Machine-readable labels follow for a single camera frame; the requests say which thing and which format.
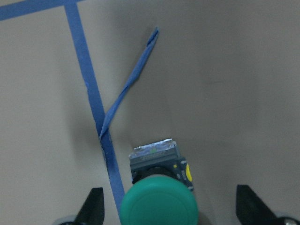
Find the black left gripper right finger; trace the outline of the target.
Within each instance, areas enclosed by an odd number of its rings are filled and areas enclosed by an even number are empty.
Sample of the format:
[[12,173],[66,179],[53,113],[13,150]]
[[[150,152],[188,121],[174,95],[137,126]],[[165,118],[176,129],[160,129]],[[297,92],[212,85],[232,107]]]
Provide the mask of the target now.
[[278,218],[248,185],[236,187],[235,212],[242,225],[269,225]]

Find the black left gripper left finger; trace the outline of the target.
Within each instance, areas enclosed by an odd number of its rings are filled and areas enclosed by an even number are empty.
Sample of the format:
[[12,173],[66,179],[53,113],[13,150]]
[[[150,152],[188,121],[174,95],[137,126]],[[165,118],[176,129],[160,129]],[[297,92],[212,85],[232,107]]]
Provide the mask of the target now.
[[75,225],[102,225],[105,218],[102,187],[92,188],[75,218]]

